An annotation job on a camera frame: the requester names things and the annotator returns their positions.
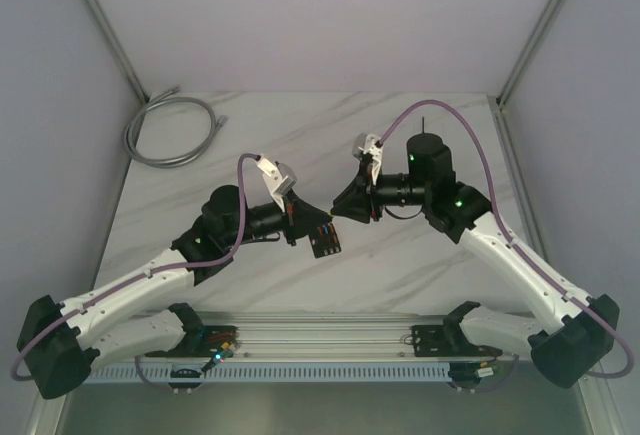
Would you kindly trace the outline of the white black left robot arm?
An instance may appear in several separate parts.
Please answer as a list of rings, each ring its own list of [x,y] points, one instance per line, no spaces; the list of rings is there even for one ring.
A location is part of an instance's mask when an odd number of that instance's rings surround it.
[[[172,303],[148,317],[141,312],[226,268],[236,242],[281,234],[295,244],[329,233],[330,223],[327,212],[293,191],[282,203],[251,208],[237,186],[216,189],[193,225],[143,266],[62,302],[49,295],[34,301],[17,340],[18,361],[29,371],[25,378],[51,400],[78,388],[93,371],[123,359],[195,356],[203,348],[206,329],[188,303]]]

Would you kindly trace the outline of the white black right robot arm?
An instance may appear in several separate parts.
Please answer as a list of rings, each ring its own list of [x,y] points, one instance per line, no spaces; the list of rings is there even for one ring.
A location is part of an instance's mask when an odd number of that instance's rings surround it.
[[[406,149],[407,173],[385,175],[379,137],[360,135],[353,148],[358,172],[334,199],[333,215],[369,223],[389,206],[419,207],[432,228],[486,263],[533,315],[526,319],[465,302],[443,320],[447,349],[464,354],[489,347],[527,357],[555,386],[573,386],[611,351],[616,302],[591,297],[499,221],[485,195],[457,180],[451,151],[439,136],[414,135]]]

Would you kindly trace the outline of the aluminium frame rail right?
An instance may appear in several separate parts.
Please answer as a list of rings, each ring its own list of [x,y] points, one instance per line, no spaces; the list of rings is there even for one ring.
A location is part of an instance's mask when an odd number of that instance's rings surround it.
[[[496,100],[489,98],[489,106],[496,125],[498,138],[505,156],[506,165],[510,174],[516,203],[523,223],[526,240],[530,246],[545,260],[548,253],[541,237],[539,225],[534,214],[528,189],[522,174],[519,160],[515,151],[514,142],[509,131],[507,119]]]

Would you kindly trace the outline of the aluminium front mounting rail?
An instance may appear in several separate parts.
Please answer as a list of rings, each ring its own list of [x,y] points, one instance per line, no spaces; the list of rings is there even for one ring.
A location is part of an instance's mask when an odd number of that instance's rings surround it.
[[[367,313],[215,313],[200,314],[204,326],[233,325],[235,361],[257,362],[378,362],[394,360],[476,361],[490,357],[416,357],[410,330],[414,325],[445,325],[441,316]],[[497,358],[518,354],[530,359],[527,338],[540,331],[531,317],[500,314],[479,308],[471,314],[474,345],[503,351]],[[211,358],[164,358],[208,360]]]

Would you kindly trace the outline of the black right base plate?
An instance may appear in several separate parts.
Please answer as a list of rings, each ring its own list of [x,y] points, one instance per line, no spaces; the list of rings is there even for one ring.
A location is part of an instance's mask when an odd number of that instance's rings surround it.
[[[474,345],[460,328],[445,325],[414,325],[410,330],[416,357],[490,357],[503,355],[500,349]]]

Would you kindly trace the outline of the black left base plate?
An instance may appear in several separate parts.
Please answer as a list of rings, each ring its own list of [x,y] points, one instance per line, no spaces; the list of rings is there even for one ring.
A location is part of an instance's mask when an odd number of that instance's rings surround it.
[[[193,333],[188,333],[178,345],[168,351],[152,351],[145,354],[150,358],[209,358],[222,350],[222,345],[233,345],[238,329],[233,325],[207,325]]]

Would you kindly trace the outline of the aluminium frame post left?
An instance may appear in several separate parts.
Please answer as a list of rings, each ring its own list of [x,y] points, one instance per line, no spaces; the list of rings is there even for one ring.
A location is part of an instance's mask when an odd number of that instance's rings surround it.
[[[94,23],[96,24],[98,31],[106,44],[107,49],[114,58],[121,74],[123,75],[134,96],[141,103],[147,102],[148,95],[146,94],[129,57],[127,56],[122,44],[120,43],[118,36],[107,17],[106,12],[102,8],[100,1],[82,1],[85,4]]]

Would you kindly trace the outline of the black fuse box base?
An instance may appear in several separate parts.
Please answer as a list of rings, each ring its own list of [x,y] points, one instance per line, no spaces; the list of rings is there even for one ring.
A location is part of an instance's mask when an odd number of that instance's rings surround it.
[[[319,227],[317,227],[309,235],[309,240],[311,243],[313,255],[316,259],[336,255],[342,251],[341,244],[340,244],[336,230],[335,232],[331,232],[330,230],[331,224],[332,223],[327,223],[322,226],[319,226],[323,230],[322,236],[320,236],[318,232]],[[328,227],[329,234],[324,233],[324,229],[323,229],[324,226]]]

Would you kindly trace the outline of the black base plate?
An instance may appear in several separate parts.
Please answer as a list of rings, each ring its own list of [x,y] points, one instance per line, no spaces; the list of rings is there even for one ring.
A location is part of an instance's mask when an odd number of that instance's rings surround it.
[[[410,330],[416,357],[490,357],[503,355],[500,349],[474,345],[460,328],[445,325],[414,325]]]
[[[168,351],[152,351],[145,354],[150,358],[209,358],[222,350],[222,345],[233,345],[238,329],[233,325],[207,325],[193,333],[188,333],[178,345]]]

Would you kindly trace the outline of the aluminium frame post right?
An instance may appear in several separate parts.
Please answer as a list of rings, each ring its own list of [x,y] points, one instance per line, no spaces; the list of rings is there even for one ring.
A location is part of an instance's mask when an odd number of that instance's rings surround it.
[[[546,1],[530,35],[518,55],[513,68],[496,98],[496,103],[500,108],[505,107],[514,95],[529,65],[534,60],[537,51],[540,49],[555,20],[559,16],[565,2],[566,0]]]

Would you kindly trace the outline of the aluminium frame post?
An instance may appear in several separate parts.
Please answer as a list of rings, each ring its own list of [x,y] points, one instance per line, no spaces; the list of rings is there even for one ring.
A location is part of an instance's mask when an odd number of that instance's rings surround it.
[[[85,4],[94,23],[96,24],[98,31],[106,44],[107,49],[114,58],[121,74],[123,75],[134,96],[141,103],[147,102],[148,95],[146,94],[129,57],[127,56],[122,44],[120,43],[118,36],[107,17],[106,12],[102,8],[100,1],[82,1]]]
[[[559,16],[565,2],[566,0],[546,1],[530,35],[518,55],[513,68],[496,98],[496,103],[500,108],[505,107],[514,95],[529,65],[534,60],[537,51],[540,49],[555,20]]]

